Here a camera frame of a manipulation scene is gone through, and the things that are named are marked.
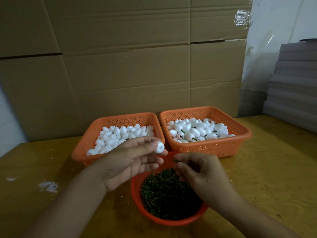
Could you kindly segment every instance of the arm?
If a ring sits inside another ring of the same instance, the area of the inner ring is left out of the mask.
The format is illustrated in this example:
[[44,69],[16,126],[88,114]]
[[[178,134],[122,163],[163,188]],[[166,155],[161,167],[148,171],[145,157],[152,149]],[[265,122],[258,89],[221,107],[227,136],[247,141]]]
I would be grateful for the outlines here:
[[[299,237],[290,229],[268,217],[249,204],[232,187],[216,156],[201,153],[182,153],[175,156],[180,180],[187,180],[200,198],[218,212],[246,237]],[[190,165],[199,165],[195,172]]]
[[154,137],[125,141],[82,170],[20,237],[79,237],[107,192],[163,163],[153,156],[157,141]]

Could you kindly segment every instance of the left hand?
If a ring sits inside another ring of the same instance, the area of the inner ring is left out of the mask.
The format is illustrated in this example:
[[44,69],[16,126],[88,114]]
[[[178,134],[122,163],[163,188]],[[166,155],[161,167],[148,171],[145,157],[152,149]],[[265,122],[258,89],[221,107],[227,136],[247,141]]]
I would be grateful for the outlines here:
[[167,150],[161,154],[154,153],[157,141],[160,139],[155,137],[129,139],[92,163],[89,168],[101,177],[106,192],[112,191],[137,174],[155,170],[163,164],[163,159],[154,155],[165,156]]

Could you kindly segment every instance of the stacked cardboard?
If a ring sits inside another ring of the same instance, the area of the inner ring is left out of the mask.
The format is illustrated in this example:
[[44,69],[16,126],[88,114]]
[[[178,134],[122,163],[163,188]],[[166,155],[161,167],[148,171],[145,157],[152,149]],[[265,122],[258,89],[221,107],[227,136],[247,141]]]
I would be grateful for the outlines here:
[[263,112],[317,132],[317,42],[283,44]]
[[237,115],[250,0],[1,2],[0,81],[30,140],[128,113]]

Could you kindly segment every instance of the forearm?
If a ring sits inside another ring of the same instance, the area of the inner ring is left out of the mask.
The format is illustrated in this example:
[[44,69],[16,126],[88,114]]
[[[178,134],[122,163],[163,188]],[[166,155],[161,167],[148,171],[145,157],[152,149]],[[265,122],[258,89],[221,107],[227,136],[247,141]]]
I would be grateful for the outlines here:
[[290,229],[273,220],[237,195],[226,208],[218,211],[247,238],[295,238],[299,237]]
[[93,170],[83,170],[21,237],[79,237],[105,194]]

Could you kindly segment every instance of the white wall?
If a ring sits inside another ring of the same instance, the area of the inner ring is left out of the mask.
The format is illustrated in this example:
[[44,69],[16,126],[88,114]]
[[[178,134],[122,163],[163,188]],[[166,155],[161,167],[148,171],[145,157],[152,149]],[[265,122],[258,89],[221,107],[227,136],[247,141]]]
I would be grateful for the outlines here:
[[253,0],[239,116],[261,112],[281,44],[317,38],[316,10],[317,0]]
[[0,157],[27,139],[0,87]]

